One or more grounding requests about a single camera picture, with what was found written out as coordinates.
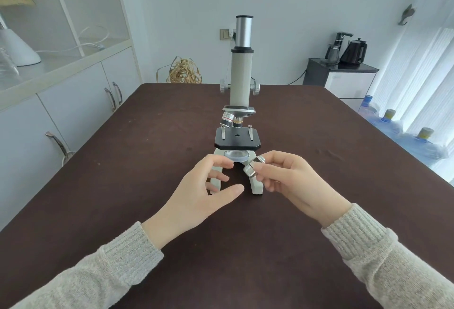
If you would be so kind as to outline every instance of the dried grass decoration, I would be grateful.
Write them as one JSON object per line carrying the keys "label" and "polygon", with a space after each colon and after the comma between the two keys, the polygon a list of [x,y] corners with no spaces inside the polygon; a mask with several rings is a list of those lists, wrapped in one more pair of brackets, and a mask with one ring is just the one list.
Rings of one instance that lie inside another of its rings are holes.
{"label": "dried grass decoration", "polygon": [[[177,56],[173,59],[172,64],[168,64],[164,67],[168,67],[169,65],[170,69],[169,76],[166,79],[167,83],[202,83],[198,67],[190,58],[185,59]],[[164,67],[160,67],[156,71],[156,82],[157,72]]]}

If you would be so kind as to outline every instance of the gray knit sleeve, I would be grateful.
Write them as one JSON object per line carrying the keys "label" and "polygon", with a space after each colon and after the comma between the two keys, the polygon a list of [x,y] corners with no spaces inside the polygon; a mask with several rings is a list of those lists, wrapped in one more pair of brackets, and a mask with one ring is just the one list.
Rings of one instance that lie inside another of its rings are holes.
{"label": "gray knit sleeve", "polygon": [[132,285],[140,283],[162,258],[162,252],[136,222],[13,308],[108,308]]}
{"label": "gray knit sleeve", "polygon": [[454,308],[454,284],[359,205],[322,233],[383,308]]}

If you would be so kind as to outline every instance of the hand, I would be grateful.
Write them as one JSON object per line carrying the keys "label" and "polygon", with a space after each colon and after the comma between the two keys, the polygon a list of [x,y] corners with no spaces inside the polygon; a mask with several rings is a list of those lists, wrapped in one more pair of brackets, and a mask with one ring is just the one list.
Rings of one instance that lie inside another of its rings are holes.
{"label": "hand", "polygon": [[[233,185],[219,191],[207,178],[228,181],[229,177],[212,167],[232,168],[233,161],[225,156],[207,155],[181,180],[167,203],[142,223],[150,241],[159,249],[180,234],[198,226],[209,215],[232,202],[243,191],[243,185]],[[207,190],[216,192],[208,195]]]}
{"label": "hand", "polygon": [[253,164],[257,180],[263,182],[268,191],[281,192],[323,227],[351,208],[351,203],[328,185],[302,157],[282,151],[270,151],[262,156],[266,164]]}

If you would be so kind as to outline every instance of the power cord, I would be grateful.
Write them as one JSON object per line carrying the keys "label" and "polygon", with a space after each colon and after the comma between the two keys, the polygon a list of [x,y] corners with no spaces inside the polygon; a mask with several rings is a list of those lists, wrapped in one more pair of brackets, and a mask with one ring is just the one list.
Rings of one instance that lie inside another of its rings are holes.
{"label": "power cord", "polygon": [[297,79],[296,79],[295,81],[293,81],[293,82],[291,82],[291,83],[287,84],[287,86],[290,86],[290,85],[291,85],[292,83],[295,83],[295,82],[297,82],[297,81],[298,81],[298,80],[299,80],[299,79],[300,79],[301,77],[303,77],[303,75],[304,75],[304,74],[306,73],[306,71],[307,71],[307,69],[306,69],[306,70],[304,70],[304,72],[303,72],[303,73],[301,74],[301,76],[300,76],[300,77],[298,77],[298,78],[297,78]]}
{"label": "power cord", "polygon": [[78,38],[80,38],[80,36],[82,35],[83,32],[87,31],[88,29],[92,28],[92,27],[100,27],[102,29],[104,29],[107,34],[104,38],[102,38],[101,40],[99,41],[95,41],[93,43],[83,43],[83,44],[77,44],[76,46],[72,47],[72,48],[68,48],[66,50],[38,50],[38,51],[35,51],[35,52],[66,52],[66,51],[71,51],[71,50],[74,50],[75,48],[79,48],[81,46],[92,46],[92,47],[96,47],[98,48],[99,50],[104,50],[105,49],[105,46],[100,44],[102,43],[103,41],[105,41],[109,36],[110,36],[110,31],[105,28],[104,26],[99,26],[99,25],[94,25],[94,26],[88,26],[88,27],[85,27],[79,34],[78,34]]}

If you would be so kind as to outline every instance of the white lamp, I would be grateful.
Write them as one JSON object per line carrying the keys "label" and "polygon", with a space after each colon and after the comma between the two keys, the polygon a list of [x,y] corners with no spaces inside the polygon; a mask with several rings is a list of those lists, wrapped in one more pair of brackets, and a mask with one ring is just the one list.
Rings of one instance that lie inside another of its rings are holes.
{"label": "white lamp", "polygon": [[[35,4],[33,0],[0,0],[0,6]],[[39,55],[28,46],[13,30],[8,28],[0,13],[0,47],[5,48],[17,66],[37,64],[41,62]]]}

